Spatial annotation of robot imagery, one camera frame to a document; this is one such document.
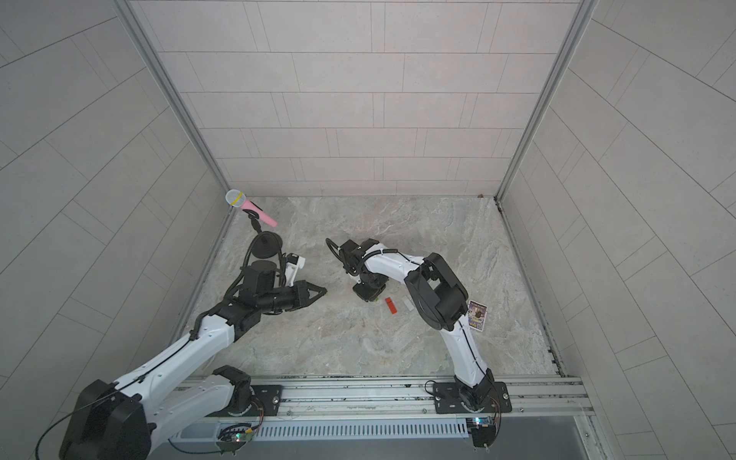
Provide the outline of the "red usb drive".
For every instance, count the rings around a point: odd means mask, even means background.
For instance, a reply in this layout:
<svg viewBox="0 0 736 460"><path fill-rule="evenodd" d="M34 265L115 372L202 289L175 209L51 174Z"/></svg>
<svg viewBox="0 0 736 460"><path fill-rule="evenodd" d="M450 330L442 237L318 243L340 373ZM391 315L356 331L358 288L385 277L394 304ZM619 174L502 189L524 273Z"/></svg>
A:
<svg viewBox="0 0 736 460"><path fill-rule="evenodd" d="M387 297L387 299L385 299L385 303L387 304L387 307L389 308L391 314L396 314L398 312L393 300L390 297Z"/></svg>

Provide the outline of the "white usb drive short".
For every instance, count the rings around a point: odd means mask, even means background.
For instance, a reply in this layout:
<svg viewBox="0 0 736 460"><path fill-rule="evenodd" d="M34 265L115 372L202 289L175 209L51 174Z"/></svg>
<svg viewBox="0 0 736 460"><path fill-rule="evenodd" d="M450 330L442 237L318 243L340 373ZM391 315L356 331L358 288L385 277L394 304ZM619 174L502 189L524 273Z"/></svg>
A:
<svg viewBox="0 0 736 460"><path fill-rule="evenodd" d="M405 296L402 300L403 300L402 302L404 302L404 304L406 305L406 308L408 308L408 310L410 310L410 311L414 311L415 310L415 307L414 307L413 302L408 297Z"/></svg>

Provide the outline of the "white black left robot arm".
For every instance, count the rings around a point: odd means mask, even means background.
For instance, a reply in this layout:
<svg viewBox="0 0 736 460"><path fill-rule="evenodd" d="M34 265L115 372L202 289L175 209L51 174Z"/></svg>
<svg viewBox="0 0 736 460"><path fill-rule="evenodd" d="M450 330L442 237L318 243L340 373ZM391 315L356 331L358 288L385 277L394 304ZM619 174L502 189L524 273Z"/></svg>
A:
<svg viewBox="0 0 736 460"><path fill-rule="evenodd" d="M177 393L199 366L230 347L264 315L307 308L326 289L296 275L303 258L283 251L277 234L263 231L249 245L240 272L222 300L197 316L193 328L169 348L112 383L97 379L64 416L61 459L145 459L201 418L253 412L256 423L224 429L230 450L260 429L266 406L251 377L233 366L217 368L202 383Z"/></svg>

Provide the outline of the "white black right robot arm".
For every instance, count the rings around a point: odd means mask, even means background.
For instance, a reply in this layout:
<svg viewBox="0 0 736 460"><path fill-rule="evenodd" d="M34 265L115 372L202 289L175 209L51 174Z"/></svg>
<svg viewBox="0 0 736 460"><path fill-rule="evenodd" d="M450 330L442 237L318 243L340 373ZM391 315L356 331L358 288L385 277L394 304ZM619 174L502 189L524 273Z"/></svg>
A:
<svg viewBox="0 0 736 460"><path fill-rule="evenodd" d="M454 369L458 399L471 412L508 413L511 406L483 360L473 339L469 319L469 295L445 259L437 254L409 256L379 241L352 240L337 245L327 239L333 256L356 285L354 293L366 302L380 297L388 280L402 283L419 316L438 331Z"/></svg>

